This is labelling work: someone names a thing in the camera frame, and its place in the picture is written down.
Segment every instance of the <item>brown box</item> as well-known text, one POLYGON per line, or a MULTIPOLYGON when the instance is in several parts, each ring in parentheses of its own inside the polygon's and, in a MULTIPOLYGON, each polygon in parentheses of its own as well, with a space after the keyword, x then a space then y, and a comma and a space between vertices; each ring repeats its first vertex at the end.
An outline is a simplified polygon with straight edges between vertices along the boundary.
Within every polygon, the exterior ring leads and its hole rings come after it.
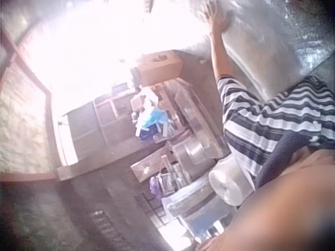
POLYGON ((183 61, 174 51, 143 55, 137 63, 142 87, 177 78, 183 67, 183 61))

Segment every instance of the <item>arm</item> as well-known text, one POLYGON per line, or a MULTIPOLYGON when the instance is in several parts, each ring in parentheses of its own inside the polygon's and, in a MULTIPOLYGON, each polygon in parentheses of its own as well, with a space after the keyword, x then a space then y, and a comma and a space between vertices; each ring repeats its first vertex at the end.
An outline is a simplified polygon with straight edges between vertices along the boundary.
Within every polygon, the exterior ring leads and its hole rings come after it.
POLYGON ((229 64, 227 51, 222 40, 222 35, 217 33, 210 34, 211 60, 215 79, 218 80, 222 75, 234 75, 234 71, 229 64))
POLYGON ((227 51, 222 39, 222 33, 225 32, 230 23, 230 15, 222 18, 216 2, 210 2, 206 5, 205 16, 210 28, 211 57, 215 78, 218 80, 222 75, 233 76, 234 72, 229 64, 227 51))

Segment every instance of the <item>plastic wrap roll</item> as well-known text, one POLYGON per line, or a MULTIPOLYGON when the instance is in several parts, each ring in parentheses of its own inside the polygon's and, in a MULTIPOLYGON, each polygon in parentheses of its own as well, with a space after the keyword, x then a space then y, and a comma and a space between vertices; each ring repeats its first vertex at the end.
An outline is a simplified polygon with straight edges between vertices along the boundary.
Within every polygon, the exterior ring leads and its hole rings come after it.
POLYGON ((208 172, 206 172, 201 178, 189 186, 163 198, 162 204, 167 215, 177 217, 195 208, 212 193, 214 193, 214 191, 208 180, 208 172))
POLYGON ((210 171, 209 182, 216 194, 231 206, 241 205, 254 191, 250 175, 243 172, 232 154, 210 171))

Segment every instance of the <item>black and white striped shirt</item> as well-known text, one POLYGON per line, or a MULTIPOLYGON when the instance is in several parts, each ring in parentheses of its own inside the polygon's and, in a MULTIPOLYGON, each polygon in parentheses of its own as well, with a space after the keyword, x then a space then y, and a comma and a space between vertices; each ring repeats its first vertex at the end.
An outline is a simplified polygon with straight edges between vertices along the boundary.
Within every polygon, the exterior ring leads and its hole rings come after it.
POLYGON ((266 103, 232 76, 222 76, 218 90, 229 148, 241 168, 254 176, 287 131, 335 142, 334 94, 316 77, 306 77, 266 103))

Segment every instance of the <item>wall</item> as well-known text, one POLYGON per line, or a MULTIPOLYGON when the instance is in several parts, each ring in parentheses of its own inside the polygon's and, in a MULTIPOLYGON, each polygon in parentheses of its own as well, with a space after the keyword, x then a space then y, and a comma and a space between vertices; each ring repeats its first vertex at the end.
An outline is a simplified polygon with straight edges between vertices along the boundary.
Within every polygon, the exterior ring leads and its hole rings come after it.
POLYGON ((0 172, 47 173, 53 168, 45 121, 46 97, 13 63, 0 94, 0 172))

